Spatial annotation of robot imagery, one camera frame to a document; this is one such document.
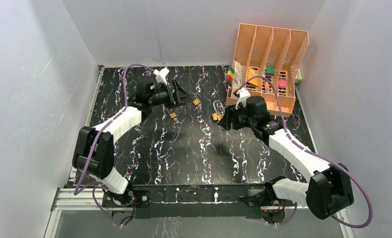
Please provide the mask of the large brass padlock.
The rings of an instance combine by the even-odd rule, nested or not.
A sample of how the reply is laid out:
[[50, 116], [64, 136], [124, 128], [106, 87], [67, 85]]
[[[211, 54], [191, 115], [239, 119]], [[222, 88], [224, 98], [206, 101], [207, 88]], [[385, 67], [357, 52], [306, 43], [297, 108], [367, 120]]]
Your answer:
[[224, 117], [225, 107], [219, 100], [213, 102], [214, 113], [212, 114], [213, 121], [219, 122]]

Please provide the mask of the small brass padlock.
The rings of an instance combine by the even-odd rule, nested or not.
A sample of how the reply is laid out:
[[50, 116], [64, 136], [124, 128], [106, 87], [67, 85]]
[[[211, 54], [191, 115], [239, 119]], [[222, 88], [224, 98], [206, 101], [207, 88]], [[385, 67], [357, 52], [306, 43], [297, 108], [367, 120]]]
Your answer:
[[196, 98], [196, 99], [193, 101], [193, 104], [194, 104], [194, 107], [195, 107], [194, 110], [197, 110], [197, 109], [199, 109], [199, 108], [201, 107], [202, 102], [201, 102], [200, 99]]
[[177, 115], [176, 113], [171, 113], [169, 116], [170, 116], [170, 118], [172, 119], [172, 121], [173, 121], [175, 124], [182, 124], [182, 122], [180, 122], [180, 121], [178, 120], [178, 115]]

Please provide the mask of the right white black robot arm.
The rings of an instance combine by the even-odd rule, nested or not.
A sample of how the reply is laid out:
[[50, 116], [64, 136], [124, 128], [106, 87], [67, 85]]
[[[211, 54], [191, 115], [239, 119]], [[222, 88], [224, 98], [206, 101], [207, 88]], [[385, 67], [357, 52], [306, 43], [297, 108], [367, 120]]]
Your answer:
[[350, 178], [344, 173], [347, 168], [312, 155], [310, 149], [285, 132], [281, 119], [271, 118], [260, 96], [223, 107], [218, 119], [224, 130], [251, 129], [257, 139], [281, 154], [306, 179], [306, 182], [298, 182], [280, 176], [266, 182], [263, 194], [269, 204], [290, 200], [307, 206], [313, 215], [323, 220], [354, 203]]

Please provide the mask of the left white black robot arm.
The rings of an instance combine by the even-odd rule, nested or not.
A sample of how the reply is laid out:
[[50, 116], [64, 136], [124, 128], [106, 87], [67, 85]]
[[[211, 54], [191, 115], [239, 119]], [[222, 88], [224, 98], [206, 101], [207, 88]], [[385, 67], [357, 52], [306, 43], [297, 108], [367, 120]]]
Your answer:
[[129, 181], [114, 167], [114, 145], [129, 130], [144, 122], [154, 106], [175, 108], [191, 103], [194, 98], [185, 92], [174, 79], [170, 83], [139, 82], [136, 92], [128, 97], [127, 106], [113, 117], [95, 126], [79, 130], [72, 166], [81, 175], [94, 178], [114, 194], [121, 206], [133, 202], [134, 194]]

